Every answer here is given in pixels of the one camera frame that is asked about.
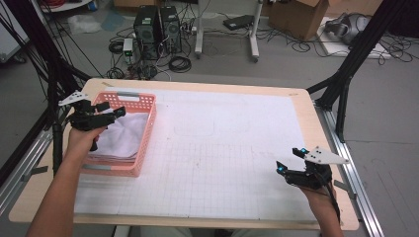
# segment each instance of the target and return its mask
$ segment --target towel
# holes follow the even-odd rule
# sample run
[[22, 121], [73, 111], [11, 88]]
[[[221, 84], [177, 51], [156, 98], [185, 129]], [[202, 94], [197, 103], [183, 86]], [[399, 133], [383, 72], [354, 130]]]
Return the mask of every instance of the towel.
[[147, 124], [148, 113], [132, 113], [108, 126], [97, 141], [98, 149], [89, 152], [91, 160], [133, 162]]

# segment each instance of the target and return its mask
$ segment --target wooden table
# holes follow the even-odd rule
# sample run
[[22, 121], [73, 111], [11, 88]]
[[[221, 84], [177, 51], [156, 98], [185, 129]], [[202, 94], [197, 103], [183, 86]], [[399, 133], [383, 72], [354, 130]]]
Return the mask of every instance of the wooden table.
[[[107, 87], [144, 88], [158, 90], [178, 90], [194, 92], [239, 93], [251, 95], [272, 95], [289, 97], [293, 101], [303, 140], [308, 149], [317, 145], [329, 148], [323, 128], [317, 117], [308, 93], [303, 89], [252, 87], [234, 85], [215, 85], [198, 83], [174, 83], [153, 81], [127, 81], [113, 79], [91, 79], [83, 88], [83, 92], [92, 98], [99, 91]], [[64, 147], [68, 129], [64, 132]], [[45, 152], [39, 166], [51, 167], [52, 146]], [[333, 178], [342, 181], [336, 166], [331, 166]], [[31, 222], [38, 210], [42, 198], [51, 183], [52, 171], [37, 174], [31, 177], [19, 199], [9, 214], [11, 221]], [[351, 201], [345, 191], [336, 189], [339, 206], [341, 208], [342, 229], [356, 230], [359, 227], [358, 218]], [[76, 223], [102, 223], [116, 225], [162, 225], [162, 226], [189, 226], [208, 228], [278, 228], [278, 229], [318, 229], [318, 224], [307, 221], [274, 221], [274, 220], [234, 220], [216, 218], [181, 218], [181, 217], [153, 217], [110, 214], [76, 214]]]

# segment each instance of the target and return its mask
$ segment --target pink basket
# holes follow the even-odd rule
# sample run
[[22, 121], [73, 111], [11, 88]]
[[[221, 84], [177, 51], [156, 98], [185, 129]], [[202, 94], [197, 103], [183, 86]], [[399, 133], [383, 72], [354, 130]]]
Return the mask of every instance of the pink basket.
[[155, 96], [127, 92], [101, 92], [93, 104], [104, 102], [109, 102], [112, 109], [126, 107], [127, 113], [148, 113], [141, 143], [134, 162], [94, 161], [88, 156], [84, 160], [81, 172], [95, 175], [138, 177], [156, 117]]

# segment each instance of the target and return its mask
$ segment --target black metal pole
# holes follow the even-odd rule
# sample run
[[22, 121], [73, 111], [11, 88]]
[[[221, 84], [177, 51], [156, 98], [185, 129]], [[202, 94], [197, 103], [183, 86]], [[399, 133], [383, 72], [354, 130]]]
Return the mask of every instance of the black metal pole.
[[[45, 70], [45, 78], [43, 79], [48, 83], [48, 121], [46, 127], [53, 125], [53, 166], [54, 173], [56, 173], [62, 159], [62, 130], [60, 128], [58, 101], [68, 97], [76, 90], [81, 90], [81, 85], [78, 84], [74, 76], [83, 81], [87, 81], [91, 77], [63, 59], [31, 1], [4, 0], [4, 2], [36, 48], [44, 65], [46, 65], [46, 67], [43, 67], [43, 70]], [[32, 63], [35, 68], [39, 68], [33, 60]]]
[[330, 111], [339, 98], [336, 133], [341, 142], [345, 142], [343, 129], [350, 82], [408, 1], [383, 0], [338, 71], [332, 77], [307, 89], [308, 93], [312, 94], [326, 88], [323, 95], [316, 100], [317, 106], [323, 110]]

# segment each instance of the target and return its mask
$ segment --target hand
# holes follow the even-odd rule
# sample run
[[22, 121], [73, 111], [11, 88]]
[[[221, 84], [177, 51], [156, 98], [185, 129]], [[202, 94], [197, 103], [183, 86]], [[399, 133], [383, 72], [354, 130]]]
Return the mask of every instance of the hand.
[[89, 131], [71, 128], [65, 158], [82, 161], [92, 147], [93, 140], [98, 140], [99, 134], [106, 128], [100, 127]]

